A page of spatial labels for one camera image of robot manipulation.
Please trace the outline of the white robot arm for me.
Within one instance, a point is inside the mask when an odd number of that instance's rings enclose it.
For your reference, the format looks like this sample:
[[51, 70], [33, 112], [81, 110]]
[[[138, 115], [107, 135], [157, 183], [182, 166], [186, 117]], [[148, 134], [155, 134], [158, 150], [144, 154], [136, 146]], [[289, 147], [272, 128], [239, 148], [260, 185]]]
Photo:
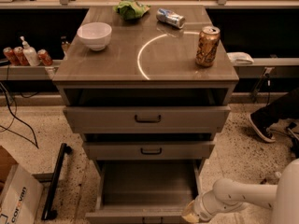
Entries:
[[270, 224], [299, 224], [299, 160], [292, 161], [276, 185], [243, 184], [229, 178], [217, 180], [183, 210], [188, 223], [208, 222], [220, 213], [233, 213], [246, 203], [272, 210]]

